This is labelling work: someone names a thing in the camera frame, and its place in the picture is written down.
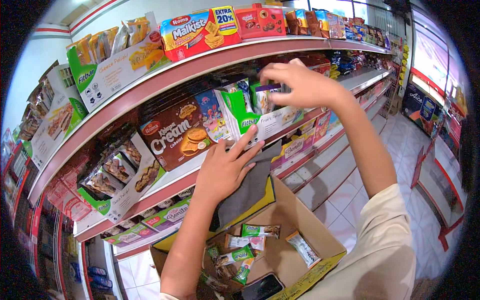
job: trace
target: red stripe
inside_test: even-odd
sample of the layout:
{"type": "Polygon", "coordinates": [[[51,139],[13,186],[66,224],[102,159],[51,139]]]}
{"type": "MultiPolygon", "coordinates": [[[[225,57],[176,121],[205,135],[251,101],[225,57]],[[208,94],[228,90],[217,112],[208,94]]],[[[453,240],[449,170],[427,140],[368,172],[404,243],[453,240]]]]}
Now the red stripe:
{"type": "Polygon", "coordinates": [[[72,27],[70,29],[70,33],[72,33],[75,30],[75,28],[77,28],[81,23],[85,22],[88,18],[90,18],[91,16],[96,14],[99,10],[105,8],[106,6],[109,6],[110,4],[112,4],[113,2],[116,2],[116,1],[118,1],[118,0],[110,0],[109,2],[105,3],[104,5],[100,6],[96,10],[94,10],[92,13],[90,13],[88,16],[84,17],[80,22],[78,22],[74,27],[72,27]]]}
{"type": "Polygon", "coordinates": [[[62,33],[70,33],[70,31],[66,29],[57,29],[57,28],[37,28],[35,31],[52,31],[52,32],[62,32],[62,33]]]}

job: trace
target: white wall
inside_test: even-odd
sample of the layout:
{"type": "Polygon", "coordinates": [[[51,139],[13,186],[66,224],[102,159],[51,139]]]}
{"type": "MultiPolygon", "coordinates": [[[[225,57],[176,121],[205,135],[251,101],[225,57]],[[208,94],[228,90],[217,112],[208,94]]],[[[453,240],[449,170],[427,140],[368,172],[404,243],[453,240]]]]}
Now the white wall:
{"type": "Polygon", "coordinates": [[[72,43],[71,39],[42,38],[41,35],[32,38],[38,39],[28,42],[13,74],[3,112],[2,135],[7,128],[13,131],[20,124],[27,98],[48,67],[55,60],[60,64],[67,63],[65,47],[72,43]]]}
{"type": "MultiPolygon", "coordinates": [[[[84,19],[91,12],[101,7],[103,3],[93,7],[91,10],[80,16],[75,20],[70,28],[73,28],[80,20],[84,19]]],[[[115,26],[120,26],[121,21],[133,19],[143,16],[146,12],[154,12],[157,23],[161,23],[163,20],[175,18],[184,14],[189,14],[194,11],[198,11],[205,8],[219,7],[225,5],[245,5],[252,3],[265,3],[264,0],[129,0],[117,7],[107,11],[103,15],[97,17],[93,22],[85,26],[89,20],[79,25],[72,31],[72,40],[75,42],[87,34],[95,34],[99,31],[109,29],[115,26]]]]}

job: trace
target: right hand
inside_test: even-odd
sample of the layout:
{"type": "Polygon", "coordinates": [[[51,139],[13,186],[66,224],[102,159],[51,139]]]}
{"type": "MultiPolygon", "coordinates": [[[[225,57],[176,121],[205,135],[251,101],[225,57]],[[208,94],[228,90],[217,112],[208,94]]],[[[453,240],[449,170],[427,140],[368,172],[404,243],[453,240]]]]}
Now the right hand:
{"type": "Polygon", "coordinates": [[[352,98],[352,93],[323,74],[309,70],[299,60],[289,63],[269,63],[260,71],[260,83],[268,80],[288,85],[290,93],[271,93],[269,100],[277,105],[298,108],[332,108],[337,102],[352,98]]]}

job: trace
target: mobile phone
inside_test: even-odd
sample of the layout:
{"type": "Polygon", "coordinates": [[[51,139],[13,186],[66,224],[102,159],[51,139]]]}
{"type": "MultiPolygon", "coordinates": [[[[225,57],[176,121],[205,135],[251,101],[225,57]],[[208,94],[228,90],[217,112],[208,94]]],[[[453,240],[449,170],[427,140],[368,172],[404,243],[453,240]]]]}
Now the mobile phone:
{"type": "Polygon", "coordinates": [[[264,277],[250,283],[242,290],[232,294],[233,300],[265,300],[283,290],[285,286],[274,273],[267,273],[264,277]]]}

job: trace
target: stacked snack boxes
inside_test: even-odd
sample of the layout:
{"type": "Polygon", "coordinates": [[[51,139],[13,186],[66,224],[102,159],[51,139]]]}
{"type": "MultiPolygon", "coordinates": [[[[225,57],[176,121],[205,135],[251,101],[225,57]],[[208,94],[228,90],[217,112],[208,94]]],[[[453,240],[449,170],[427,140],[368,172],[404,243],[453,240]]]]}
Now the stacked snack boxes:
{"type": "Polygon", "coordinates": [[[241,42],[233,8],[222,6],[164,20],[160,33],[172,61],[241,42]]]}
{"type": "Polygon", "coordinates": [[[283,11],[279,8],[263,8],[252,4],[251,9],[235,10],[242,39],[263,36],[286,35],[283,11]]]}
{"type": "Polygon", "coordinates": [[[97,34],[67,47],[73,78],[89,112],[134,80],[169,62],[153,12],[122,22],[120,30],[114,27],[109,33],[104,35],[109,38],[103,44],[97,34]]]}

